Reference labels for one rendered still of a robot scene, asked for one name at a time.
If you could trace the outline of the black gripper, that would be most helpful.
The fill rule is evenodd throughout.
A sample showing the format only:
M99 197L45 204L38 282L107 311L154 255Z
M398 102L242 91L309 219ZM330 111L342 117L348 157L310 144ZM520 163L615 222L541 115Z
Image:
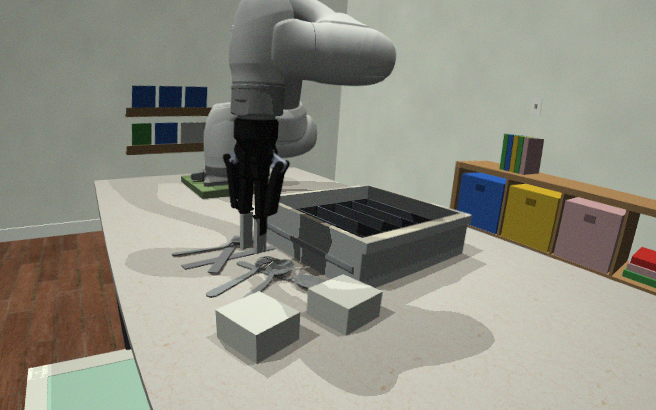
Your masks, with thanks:
M266 250L267 217L278 211L284 175L290 165L277 155L278 125L277 119L236 118L234 151L223 155L231 207L240 213L240 249L253 246L254 218L254 254ZM253 187L255 215L251 212Z

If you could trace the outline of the grey metal spoon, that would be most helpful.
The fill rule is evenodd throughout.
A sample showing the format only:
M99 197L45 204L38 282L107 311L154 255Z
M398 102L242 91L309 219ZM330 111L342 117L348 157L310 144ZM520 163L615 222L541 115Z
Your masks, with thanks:
M232 243L235 244L235 245L240 245L240 238L233 239L228 244L226 244L224 246L213 247L213 248L205 248L205 249L198 249L198 250L190 250L190 251L183 251L183 252L176 252L176 253L173 253L172 256L179 256L179 255L185 255L185 254L192 254L192 253L222 249L222 248L226 248L226 247L230 246Z
M260 285L258 285L255 289L247 293L244 297L247 297L255 292L264 290L270 284L274 276L280 276L280 275L282 276L288 273L293 267L294 267L293 262L291 260L286 260L286 259L277 260L271 263L267 267L267 272L269 273L269 275L266 278L266 280Z
M254 267L253 264L245 262L245 261L239 261L239 262L237 262L237 265L241 266L241 267L244 267L244 268L247 268L247 269L250 269L250 270L252 270L253 267ZM261 268L261 267L257 272L269 275L267 270L264 269L264 268ZM275 278L282 279L282 280L292 280L293 279L296 284L298 284L299 286L301 286L305 289L308 289L310 287L313 287L315 285L318 285L318 284L323 283L323 282L326 281L326 280L323 280L319 277L315 277L315 276L311 276L311 275L296 275L294 277L286 277L286 276L282 275L282 276L275 276Z

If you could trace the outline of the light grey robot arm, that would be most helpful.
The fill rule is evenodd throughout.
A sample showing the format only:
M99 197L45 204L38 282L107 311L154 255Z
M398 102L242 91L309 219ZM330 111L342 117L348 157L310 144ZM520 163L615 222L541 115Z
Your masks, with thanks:
M231 102L212 107L204 130L205 169L191 173L206 187L228 185L222 157L234 151L236 118L277 119L278 156L305 154L316 144L317 127L300 102L302 81L372 85L387 78L396 62L387 36L317 0L241 0L236 12Z

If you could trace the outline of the silver fork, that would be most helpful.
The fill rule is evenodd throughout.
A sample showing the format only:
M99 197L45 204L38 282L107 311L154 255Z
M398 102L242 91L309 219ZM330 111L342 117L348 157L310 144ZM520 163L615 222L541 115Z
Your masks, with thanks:
M271 262L277 261L277 260L280 260L280 259L276 259L276 258L273 258L273 257L270 257L270 256L260 257L259 259L256 260L255 265L254 265L253 269L250 272L248 272L246 274L243 274L240 277L237 277L237 278L235 278L235 279L233 279L233 280L231 280L231 281L229 281L225 284L222 284L221 286L219 286L217 288L214 288L214 289L208 291L206 293L206 296L210 297L210 298L211 297L213 298L213 297L216 297L216 296L222 294L223 292L229 290L230 288L234 287L235 285L239 284L240 282L242 282L245 279L249 278L250 276L254 275L260 269L260 267L263 266L263 264L268 264L268 263L271 263Z

